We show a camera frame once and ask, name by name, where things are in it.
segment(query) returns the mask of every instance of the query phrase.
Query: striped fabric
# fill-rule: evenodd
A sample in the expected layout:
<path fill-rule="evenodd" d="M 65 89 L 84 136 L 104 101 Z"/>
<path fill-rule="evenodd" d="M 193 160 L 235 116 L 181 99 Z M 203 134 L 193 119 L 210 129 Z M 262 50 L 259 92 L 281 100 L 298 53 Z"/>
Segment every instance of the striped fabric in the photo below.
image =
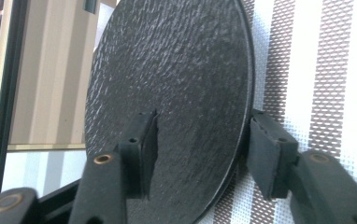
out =
<path fill-rule="evenodd" d="M 339 159 L 357 182 L 357 1 L 244 0 L 256 58 L 254 107 L 299 142 Z M 239 162 L 200 221 L 293 223 L 288 199 L 266 202 Z"/>

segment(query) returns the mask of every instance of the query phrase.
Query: brown stripe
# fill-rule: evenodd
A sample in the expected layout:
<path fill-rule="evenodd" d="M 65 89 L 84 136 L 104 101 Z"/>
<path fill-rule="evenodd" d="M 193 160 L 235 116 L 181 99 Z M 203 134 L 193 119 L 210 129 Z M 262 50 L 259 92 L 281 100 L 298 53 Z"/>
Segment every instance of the brown stripe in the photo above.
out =
<path fill-rule="evenodd" d="M 309 148 L 339 157 L 350 47 L 352 0 L 324 0 Z"/>
<path fill-rule="evenodd" d="M 245 7 L 246 15 L 250 27 L 252 27 L 253 15 L 254 15 L 254 0 L 244 0 L 243 5 Z"/>
<path fill-rule="evenodd" d="M 276 0 L 270 31 L 264 88 L 264 110 L 283 123 L 294 17 L 294 0 Z M 254 188 L 250 223 L 273 223 L 275 205 Z"/>
<path fill-rule="evenodd" d="M 213 223 L 216 224 L 229 224 L 231 223 L 232 208 L 234 203 L 236 175 L 233 176 L 231 182 L 228 185 L 227 190 L 221 196 L 221 199 L 216 204 L 214 210 Z"/>

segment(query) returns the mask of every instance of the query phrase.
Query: textured black surface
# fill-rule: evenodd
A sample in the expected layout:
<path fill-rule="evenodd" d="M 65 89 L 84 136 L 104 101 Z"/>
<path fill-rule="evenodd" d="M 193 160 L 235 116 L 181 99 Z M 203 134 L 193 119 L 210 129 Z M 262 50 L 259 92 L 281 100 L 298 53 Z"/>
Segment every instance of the textured black surface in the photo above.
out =
<path fill-rule="evenodd" d="M 150 201 L 129 223 L 192 223 L 222 194 L 249 128 L 253 64 L 238 0 L 120 1 L 95 55 L 87 153 L 115 147 L 154 108 L 158 160 Z"/>

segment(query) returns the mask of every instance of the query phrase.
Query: black mounting arm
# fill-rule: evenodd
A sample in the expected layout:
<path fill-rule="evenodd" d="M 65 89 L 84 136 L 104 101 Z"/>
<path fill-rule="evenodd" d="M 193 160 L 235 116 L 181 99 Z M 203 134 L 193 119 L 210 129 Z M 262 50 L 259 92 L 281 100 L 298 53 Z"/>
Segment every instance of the black mounting arm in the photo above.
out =
<path fill-rule="evenodd" d="M 278 123 L 253 111 L 247 165 L 264 198 L 286 198 L 290 190 L 295 223 L 357 224 L 354 180 L 334 157 L 297 148 Z"/>
<path fill-rule="evenodd" d="M 121 141 L 88 156 L 82 178 L 38 200 L 33 189 L 0 194 L 0 223 L 126 223 L 126 199 L 144 199 L 158 153 L 157 113 L 137 114 Z"/>

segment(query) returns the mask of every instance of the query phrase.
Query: black circular disc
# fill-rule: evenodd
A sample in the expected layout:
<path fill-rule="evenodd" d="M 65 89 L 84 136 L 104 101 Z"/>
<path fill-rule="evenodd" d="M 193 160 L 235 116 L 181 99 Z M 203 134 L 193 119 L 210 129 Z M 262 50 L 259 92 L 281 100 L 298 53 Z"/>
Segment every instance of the black circular disc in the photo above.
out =
<path fill-rule="evenodd" d="M 156 109 L 150 200 L 129 223 L 193 223 L 221 196 L 248 134 L 250 32 L 239 0 L 122 0 L 95 54 L 88 155 L 112 149 L 131 118 Z"/>

